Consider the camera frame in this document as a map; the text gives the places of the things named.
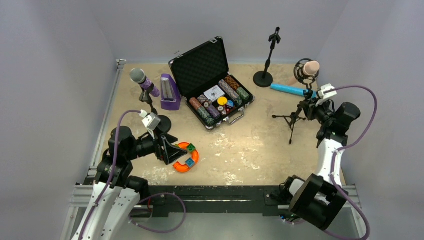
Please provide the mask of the beige pink microphone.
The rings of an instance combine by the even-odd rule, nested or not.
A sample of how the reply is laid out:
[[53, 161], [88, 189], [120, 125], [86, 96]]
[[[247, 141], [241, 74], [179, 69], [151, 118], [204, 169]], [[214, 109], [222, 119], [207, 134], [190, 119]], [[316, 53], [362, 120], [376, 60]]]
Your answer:
[[300, 59], [293, 69], [293, 77], [287, 82], [289, 86], [296, 83], [305, 85], [308, 89], [317, 80], [320, 71], [320, 63], [310, 58]]

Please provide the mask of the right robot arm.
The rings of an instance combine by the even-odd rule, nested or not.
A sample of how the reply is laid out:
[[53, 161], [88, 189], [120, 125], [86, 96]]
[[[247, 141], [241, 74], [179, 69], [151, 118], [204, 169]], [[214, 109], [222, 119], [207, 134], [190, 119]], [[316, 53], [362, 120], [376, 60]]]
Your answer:
[[305, 114], [304, 120], [319, 122], [317, 169], [306, 180], [288, 177], [280, 186], [280, 195], [290, 201], [291, 213], [325, 231], [347, 202], [344, 195], [348, 192], [337, 189], [341, 186], [341, 158], [348, 143], [347, 131], [361, 111], [350, 102], [342, 103], [337, 110], [332, 100], [317, 102], [317, 98], [302, 100], [297, 110], [286, 117], [291, 130], [301, 120], [300, 113]]

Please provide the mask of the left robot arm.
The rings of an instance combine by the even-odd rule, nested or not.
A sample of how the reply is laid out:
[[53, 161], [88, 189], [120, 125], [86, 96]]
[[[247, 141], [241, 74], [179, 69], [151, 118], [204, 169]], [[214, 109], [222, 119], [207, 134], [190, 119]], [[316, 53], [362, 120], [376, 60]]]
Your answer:
[[109, 148], [97, 166], [89, 204], [74, 240], [112, 240], [128, 222], [133, 208], [151, 198], [148, 180], [132, 176], [132, 161], [154, 154], [173, 163], [188, 151], [174, 143], [177, 138], [165, 132], [148, 132], [135, 138], [131, 129], [120, 126], [111, 132]]

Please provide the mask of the purple glitter microphone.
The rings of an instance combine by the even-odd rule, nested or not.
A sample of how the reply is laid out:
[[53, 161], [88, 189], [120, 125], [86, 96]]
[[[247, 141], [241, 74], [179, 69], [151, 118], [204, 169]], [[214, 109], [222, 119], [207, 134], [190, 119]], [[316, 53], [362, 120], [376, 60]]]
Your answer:
[[129, 73], [130, 80], [138, 84], [143, 90], [149, 92], [150, 95], [157, 98], [160, 96], [159, 89], [155, 84], [146, 76], [141, 68], [133, 68]]

